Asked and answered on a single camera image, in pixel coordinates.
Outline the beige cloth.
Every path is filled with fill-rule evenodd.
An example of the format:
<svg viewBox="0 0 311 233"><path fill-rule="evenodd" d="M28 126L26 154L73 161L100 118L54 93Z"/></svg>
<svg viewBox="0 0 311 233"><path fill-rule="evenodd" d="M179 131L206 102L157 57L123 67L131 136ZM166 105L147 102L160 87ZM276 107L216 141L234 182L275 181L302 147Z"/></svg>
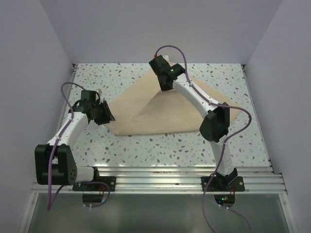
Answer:
<svg viewBox="0 0 311 233"><path fill-rule="evenodd" d="M106 125L114 135L150 135L198 131L203 118L175 90L163 92L156 75L148 70L109 103L115 121Z"/></svg>

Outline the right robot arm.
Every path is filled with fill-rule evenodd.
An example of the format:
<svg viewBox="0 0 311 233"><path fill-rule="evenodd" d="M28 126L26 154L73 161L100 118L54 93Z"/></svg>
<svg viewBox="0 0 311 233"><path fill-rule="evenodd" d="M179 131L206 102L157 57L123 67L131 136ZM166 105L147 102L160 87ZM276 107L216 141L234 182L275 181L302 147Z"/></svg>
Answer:
<svg viewBox="0 0 311 233"><path fill-rule="evenodd" d="M203 92L186 74L180 65L170 65L162 56L149 62L151 69L158 78L160 89L165 92L175 90L182 94L200 113L203 122L199 128L201 136L210 142L217 163L217 171L210 182L210 190L226 191L237 178L237 169L233 166L228 146L224 146L225 136L230 126L230 110L213 105L214 99Z"/></svg>

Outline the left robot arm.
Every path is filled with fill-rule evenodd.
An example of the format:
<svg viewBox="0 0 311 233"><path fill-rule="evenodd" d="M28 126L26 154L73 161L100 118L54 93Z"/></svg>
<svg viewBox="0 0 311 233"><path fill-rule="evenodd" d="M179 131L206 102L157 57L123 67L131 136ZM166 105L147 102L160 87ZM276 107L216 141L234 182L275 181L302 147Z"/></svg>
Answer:
<svg viewBox="0 0 311 233"><path fill-rule="evenodd" d="M38 184L65 186L81 183L92 191L100 187L97 168L78 167L72 153L79 135L92 121L100 126L115 121L115 118L107 101L101 100L97 91L82 90L80 99L69 108L67 119L56 135L35 148Z"/></svg>

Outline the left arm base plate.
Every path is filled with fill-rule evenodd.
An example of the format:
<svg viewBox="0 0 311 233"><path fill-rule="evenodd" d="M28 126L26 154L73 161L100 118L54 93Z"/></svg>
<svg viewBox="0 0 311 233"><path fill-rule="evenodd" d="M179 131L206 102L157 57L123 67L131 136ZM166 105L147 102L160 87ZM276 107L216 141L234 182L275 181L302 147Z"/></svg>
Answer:
<svg viewBox="0 0 311 233"><path fill-rule="evenodd" d="M99 192L110 191L114 192L117 183L116 176L99 176L95 181L81 182L73 185L73 191L80 192Z"/></svg>

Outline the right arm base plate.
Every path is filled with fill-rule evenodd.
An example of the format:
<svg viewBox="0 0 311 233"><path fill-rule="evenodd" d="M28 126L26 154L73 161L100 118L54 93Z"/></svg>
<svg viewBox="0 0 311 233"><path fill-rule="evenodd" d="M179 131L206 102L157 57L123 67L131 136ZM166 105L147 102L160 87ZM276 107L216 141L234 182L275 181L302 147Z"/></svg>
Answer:
<svg viewBox="0 0 311 233"><path fill-rule="evenodd" d="M207 192L244 192L245 186L243 177L238 175L235 168L228 175L221 175L219 172L212 178L210 176L202 176L201 178L202 191Z"/></svg>

